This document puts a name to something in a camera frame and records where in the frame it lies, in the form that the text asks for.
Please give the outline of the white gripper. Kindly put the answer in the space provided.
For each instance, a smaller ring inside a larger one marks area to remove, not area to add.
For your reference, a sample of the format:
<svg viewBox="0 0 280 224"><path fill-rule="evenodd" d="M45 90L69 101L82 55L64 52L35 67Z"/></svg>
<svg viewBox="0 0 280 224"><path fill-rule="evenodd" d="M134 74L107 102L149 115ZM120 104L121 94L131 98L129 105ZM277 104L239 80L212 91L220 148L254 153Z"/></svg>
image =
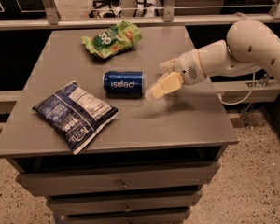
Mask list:
<svg viewBox="0 0 280 224"><path fill-rule="evenodd" d="M183 80L185 85L193 85L206 79L196 49L181 54L177 59L161 63L160 68L165 74L149 89L155 99L179 90Z"/></svg>

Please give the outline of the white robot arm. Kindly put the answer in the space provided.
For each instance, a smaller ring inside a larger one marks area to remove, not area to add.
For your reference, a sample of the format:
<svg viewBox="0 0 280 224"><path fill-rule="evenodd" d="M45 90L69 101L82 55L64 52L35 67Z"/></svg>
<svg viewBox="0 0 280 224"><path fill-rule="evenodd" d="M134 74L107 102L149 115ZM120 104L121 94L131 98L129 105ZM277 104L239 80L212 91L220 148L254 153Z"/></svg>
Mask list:
<svg viewBox="0 0 280 224"><path fill-rule="evenodd" d="M280 38L262 22L244 19L231 26L226 40L187 51L160 68L163 75L147 91L154 99L209 77L237 77L260 69L280 84Z"/></svg>

